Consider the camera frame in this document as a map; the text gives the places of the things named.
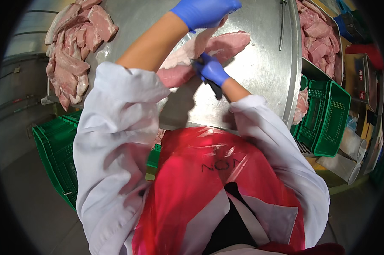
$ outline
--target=black knife handle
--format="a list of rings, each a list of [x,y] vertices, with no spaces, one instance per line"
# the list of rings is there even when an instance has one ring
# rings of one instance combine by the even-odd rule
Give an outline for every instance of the black knife handle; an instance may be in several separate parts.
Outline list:
[[[220,100],[223,97],[223,91],[222,88],[220,88],[217,84],[215,84],[213,81],[209,79],[205,79],[205,83],[209,84],[212,88],[213,92],[215,93],[216,99]]]

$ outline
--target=blue glove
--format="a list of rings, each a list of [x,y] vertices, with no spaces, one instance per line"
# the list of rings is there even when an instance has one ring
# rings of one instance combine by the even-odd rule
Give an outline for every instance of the blue glove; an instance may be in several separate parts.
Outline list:
[[[195,32],[196,28],[217,27],[223,17],[241,7],[239,0],[181,0],[171,12]]]
[[[195,62],[194,68],[202,81],[209,79],[218,86],[222,86],[225,80],[230,78],[216,57],[211,57],[206,53],[203,53],[200,57],[203,59],[204,64]]]

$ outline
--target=red plastic apron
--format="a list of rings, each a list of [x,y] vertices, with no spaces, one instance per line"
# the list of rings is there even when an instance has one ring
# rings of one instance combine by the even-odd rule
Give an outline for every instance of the red plastic apron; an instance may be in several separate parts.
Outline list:
[[[255,146],[207,126],[167,131],[162,144],[158,172],[132,239],[134,254],[178,254],[187,223],[232,181],[241,195],[298,207],[289,245],[305,249],[300,203]]]

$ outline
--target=floor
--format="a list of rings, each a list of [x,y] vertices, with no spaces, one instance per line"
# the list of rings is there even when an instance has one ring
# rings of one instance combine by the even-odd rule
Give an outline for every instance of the floor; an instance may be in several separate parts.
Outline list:
[[[18,220],[41,254],[90,254],[76,212],[54,190],[36,149],[6,167],[1,176]],[[376,192],[369,182],[333,195],[319,244],[337,242],[349,252],[375,200]]]

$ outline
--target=white sleeve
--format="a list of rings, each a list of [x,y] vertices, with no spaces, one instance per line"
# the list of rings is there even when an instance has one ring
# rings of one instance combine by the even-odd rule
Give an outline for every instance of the white sleeve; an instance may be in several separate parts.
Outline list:
[[[252,141],[266,156],[276,175],[291,188],[304,212],[305,246],[314,247],[328,220],[329,191],[312,169],[282,120],[263,96],[248,95],[231,103],[241,137]]]
[[[96,71],[73,144],[77,214],[92,254],[118,254],[138,222],[146,161],[169,95],[154,72],[104,62]]]

